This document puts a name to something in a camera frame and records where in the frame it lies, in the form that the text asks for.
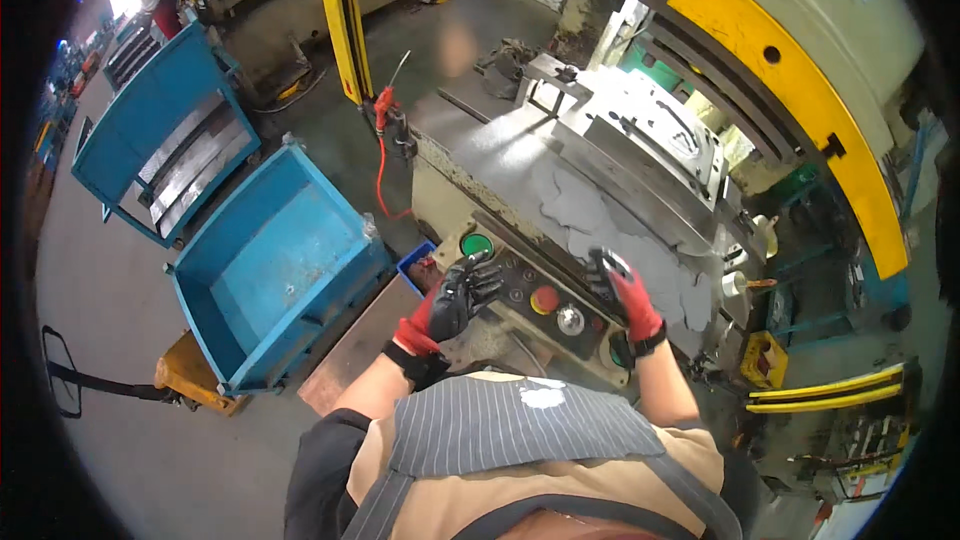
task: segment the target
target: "red glove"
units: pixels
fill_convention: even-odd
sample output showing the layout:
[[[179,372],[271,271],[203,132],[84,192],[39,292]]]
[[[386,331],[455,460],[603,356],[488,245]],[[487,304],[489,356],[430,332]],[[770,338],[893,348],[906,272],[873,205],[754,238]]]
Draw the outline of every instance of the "red glove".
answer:
[[[400,319],[393,338],[420,357],[439,353],[438,342],[459,335],[477,312],[498,297],[503,286],[500,266],[481,266],[493,257],[483,251],[450,265],[414,314]]]
[[[403,317],[393,332],[393,339],[418,357],[426,357],[431,353],[440,352],[440,344],[427,335],[427,325],[430,323],[430,308],[437,295],[440,283],[433,286],[423,302],[414,311],[410,318]]]
[[[617,306],[630,323],[630,341],[653,338],[664,327],[664,318],[654,310],[650,294],[637,270],[617,253],[606,248],[589,252],[587,280],[594,294]]]
[[[654,310],[650,303],[650,294],[643,285],[643,280],[636,269],[630,267],[630,278],[617,271],[609,272],[609,280],[613,283],[620,298],[620,304],[627,312],[630,321],[630,340],[632,342],[645,341],[654,337],[664,326],[664,318]]]

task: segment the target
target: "striped apron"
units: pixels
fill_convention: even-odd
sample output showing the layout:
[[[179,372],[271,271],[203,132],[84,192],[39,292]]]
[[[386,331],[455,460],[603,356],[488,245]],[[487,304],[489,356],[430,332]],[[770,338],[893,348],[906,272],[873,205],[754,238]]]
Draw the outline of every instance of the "striped apron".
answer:
[[[741,540],[726,502],[670,456],[653,426],[623,397],[551,379],[445,379],[399,400],[387,471],[369,488],[343,540],[388,538],[417,479],[463,476],[535,462],[587,459],[643,462],[718,540]],[[599,517],[664,538],[693,538],[678,523],[622,502],[544,495],[498,509],[468,525],[456,540],[505,534],[533,510]]]

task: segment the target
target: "white bucket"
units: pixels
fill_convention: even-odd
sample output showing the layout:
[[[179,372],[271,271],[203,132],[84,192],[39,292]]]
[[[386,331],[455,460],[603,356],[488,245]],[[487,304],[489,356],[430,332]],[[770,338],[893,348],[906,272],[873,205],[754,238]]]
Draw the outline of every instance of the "white bucket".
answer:
[[[743,271],[731,271],[723,276],[720,286],[727,298],[739,296],[747,292],[747,276],[743,275]]]

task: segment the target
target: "red emergency stop button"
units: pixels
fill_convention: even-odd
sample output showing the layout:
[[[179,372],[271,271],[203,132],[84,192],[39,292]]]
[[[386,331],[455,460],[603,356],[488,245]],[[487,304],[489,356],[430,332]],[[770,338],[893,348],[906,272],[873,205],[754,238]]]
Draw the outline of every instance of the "red emergency stop button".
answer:
[[[530,295],[530,306],[534,311],[545,316],[560,306],[560,294],[552,285],[542,285]]]

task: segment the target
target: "yellow box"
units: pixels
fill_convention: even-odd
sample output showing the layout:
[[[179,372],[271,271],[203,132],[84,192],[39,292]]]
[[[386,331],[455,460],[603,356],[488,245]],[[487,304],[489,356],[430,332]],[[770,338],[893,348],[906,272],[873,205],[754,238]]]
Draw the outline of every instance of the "yellow box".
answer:
[[[758,367],[758,361],[766,342],[770,343],[770,347],[774,351],[775,363],[770,367],[767,375],[763,375]],[[747,340],[747,350],[743,354],[743,360],[740,361],[740,373],[759,389],[778,389],[784,385],[788,359],[786,351],[781,348],[781,345],[777,343],[769,331],[755,331],[750,334],[750,339]]]

